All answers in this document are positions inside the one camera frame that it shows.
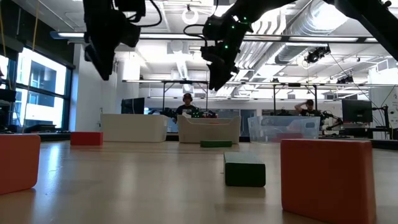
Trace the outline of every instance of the wooden floor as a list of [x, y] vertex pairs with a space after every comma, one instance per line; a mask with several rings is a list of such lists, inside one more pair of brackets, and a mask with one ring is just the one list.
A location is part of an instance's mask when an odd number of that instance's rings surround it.
[[[320, 223], [282, 211], [278, 146], [232, 150], [259, 154], [265, 188], [225, 187], [223, 151], [194, 144], [43, 144], [37, 185], [0, 195], [0, 223]], [[377, 223], [396, 224], [398, 152], [374, 150], [374, 171]]]

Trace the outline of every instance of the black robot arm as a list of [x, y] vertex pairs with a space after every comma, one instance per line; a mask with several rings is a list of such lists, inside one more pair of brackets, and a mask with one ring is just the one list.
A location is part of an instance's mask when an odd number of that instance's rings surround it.
[[[398, 19], [388, 10], [391, 3], [380, 0], [324, 0], [334, 4], [345, 16], [359, 21], [379, 43], [398, 60]], [[203, 28], [203, 36], [215, 40], [215, 46], [202, 47], [202, 57], [210, 61], [209, 88], [219, 90], [231, 77], [239, 72], [235, 58], [240, 53], [246, 32], [252, 32], [251, 24], [265, 12], [293, 0], [237, 0], [223, 16], [211, 16]]]

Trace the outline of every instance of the man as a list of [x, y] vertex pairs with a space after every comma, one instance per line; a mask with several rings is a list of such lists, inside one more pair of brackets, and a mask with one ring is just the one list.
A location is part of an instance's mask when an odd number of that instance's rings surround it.
[[184, 101], [184, 105], [181, 105], [177, 108], [176, 113], [178, 115], [182, 115], [182, 113], [190, 113], [192, 110], [195, 109], [194, 106], [191, 105], [193, 98], [192, 95], [190, 93], [186, 93], [184, 94], [184, 97], [182, 99], [182, 101]]
[[301, 116], [320, 116], [319, 111], [313, 109], [313, 100], [307, 100], [304, 103], [299, 103], [295, 105], [294, 108], [300, 113]]

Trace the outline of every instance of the green block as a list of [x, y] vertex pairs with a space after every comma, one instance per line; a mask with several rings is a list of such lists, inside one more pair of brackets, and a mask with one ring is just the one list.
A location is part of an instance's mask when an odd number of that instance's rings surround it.
[[200, 147], [232, 147], [232, 141], [200, 141]]
[[227, 186], [263, 187], [266, 165], [251, 152], [224, 152], [224, 177]]

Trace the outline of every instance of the clear plastic bin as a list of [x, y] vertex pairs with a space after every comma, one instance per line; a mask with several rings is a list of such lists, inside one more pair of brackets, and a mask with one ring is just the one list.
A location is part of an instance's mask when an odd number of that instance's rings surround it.
[[317, 139], [320, 118], [308, 116], [258, 116], [248, 119], [251, 142], [282, 139]]

